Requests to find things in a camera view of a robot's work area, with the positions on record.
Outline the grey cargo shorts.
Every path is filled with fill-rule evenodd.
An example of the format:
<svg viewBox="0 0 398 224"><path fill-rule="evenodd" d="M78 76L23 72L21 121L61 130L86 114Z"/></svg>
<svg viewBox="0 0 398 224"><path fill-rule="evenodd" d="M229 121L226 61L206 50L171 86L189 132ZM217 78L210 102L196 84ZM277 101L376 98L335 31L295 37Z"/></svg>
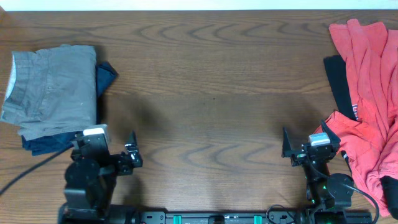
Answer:
<svg viewBox="0 0 398 224"><path fill-rule="evenodd" d="M1 121L26 140L81 131L96 123L96 52L61 45L13 52Z"/></svg>

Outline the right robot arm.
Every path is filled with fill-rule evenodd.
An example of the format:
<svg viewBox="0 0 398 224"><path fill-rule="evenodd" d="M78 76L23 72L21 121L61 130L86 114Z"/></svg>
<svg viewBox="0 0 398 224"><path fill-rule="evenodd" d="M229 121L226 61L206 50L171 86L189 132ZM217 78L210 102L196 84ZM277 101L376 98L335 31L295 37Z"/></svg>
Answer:
<svg viewBox="0 0 398 224"><path fill-rule="evenodd" d="M293 167L303 168L307 199L312 206L295 215L296 223L346 223L345 208L351 206L353 181L346 174L331 174L327 163L337 154L340 138L321 121L322 131L308 137L300 148L293 148L287 129L283 129L282 157Z"/></svg>

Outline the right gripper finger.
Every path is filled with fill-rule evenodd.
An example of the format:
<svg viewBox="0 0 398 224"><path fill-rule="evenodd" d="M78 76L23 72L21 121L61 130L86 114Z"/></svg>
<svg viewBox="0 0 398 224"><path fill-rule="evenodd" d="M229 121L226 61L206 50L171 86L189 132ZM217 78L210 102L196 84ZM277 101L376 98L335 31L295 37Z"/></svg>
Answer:
<svg viewBox="0 0 398 224"><path fill-rule="evenodd" d="M321 120L321 128L324 133L326 133L330 139L330 144L332 146L339 146L341 139L326 125L324 120Z"/></svg>
<svg viewBox="0 0 398 224"><path fill-rule="evenodd" d="M287 129L283 127L283 143L282 143L282 157L291 157L292 154L294 153L294 149L292 147L292 144L290 143L289 140L289 135L287 132Z"/></svg>

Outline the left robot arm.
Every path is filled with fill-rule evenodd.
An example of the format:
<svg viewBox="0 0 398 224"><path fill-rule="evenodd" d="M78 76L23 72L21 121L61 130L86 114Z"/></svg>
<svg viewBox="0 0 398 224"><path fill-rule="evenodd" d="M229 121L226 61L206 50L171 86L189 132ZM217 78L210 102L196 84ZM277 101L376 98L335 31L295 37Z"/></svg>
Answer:
<svg viewBox="0 0 398 224"><path fill-rule="evenodd" d="M132 207L113 205L119 176L131 175L143 160L136 134L131 133L125 150L111 155L105 134L78 134L72 141L72 164L65 171L66 203L60 207L59 223L138 224L139 212Z"/></svg>

